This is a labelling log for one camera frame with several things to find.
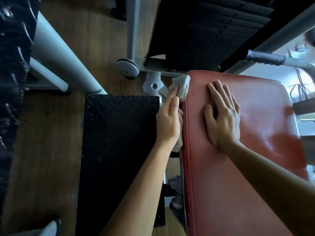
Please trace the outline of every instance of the black textured mat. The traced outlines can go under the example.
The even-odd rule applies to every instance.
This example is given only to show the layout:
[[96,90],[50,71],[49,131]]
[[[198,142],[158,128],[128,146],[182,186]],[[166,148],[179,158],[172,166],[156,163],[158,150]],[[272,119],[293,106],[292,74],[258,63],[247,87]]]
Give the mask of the black textured mat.
[[[77,236],[98,235],[114,213],[155,143],[159,107],[153,96],[86,96]],[[154,226],[163,225],[161,195]]]

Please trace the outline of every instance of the gray cloth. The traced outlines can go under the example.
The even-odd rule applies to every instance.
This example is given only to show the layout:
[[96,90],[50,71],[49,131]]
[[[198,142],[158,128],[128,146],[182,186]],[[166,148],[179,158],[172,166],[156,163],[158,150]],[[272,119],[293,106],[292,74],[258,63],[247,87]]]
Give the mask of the gray cloth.
[[[160,88],[158,93],[162,96],[162,102],[164,103],[165,99],[169,95],[173,89],[175,89],[177,86],[179,86],[178,90],[178,98],[179,98],[179,103],[182,103],[185,101],[188,93],[188,87],[189,87],[189,81],[190,81],[190,76],[189,75],[182,75],[177,78],[172,79],[172,85],[167,88],[165,85]],[[173,152],[179,152],[183,146],[183,137],[182,137],[182,129],[183,129],[183,111],[178,108],[178,118],[179,118],[179,123],[180,123],[180,136],[173,148]]]

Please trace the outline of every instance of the wooden floor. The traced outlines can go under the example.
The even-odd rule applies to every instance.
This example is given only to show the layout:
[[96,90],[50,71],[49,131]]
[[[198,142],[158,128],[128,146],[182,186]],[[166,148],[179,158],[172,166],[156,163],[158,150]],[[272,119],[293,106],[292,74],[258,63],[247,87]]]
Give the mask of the wooden floor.
[[[142,0],[137,55],[145,56],[158,0]],[[114,0],[42,0],[41,12],[109,94],[143,95],[142,78],[127,80],[115,69],[126,56],[126,22],[109,15]],[[16,140],[2,217],[3,234],[45,226],[60,218],[74,235],[82,144],[84,97],[28,92]],[[168,177],[179,174],[170,159]],[[184,235],[170,210],[153,235]]]

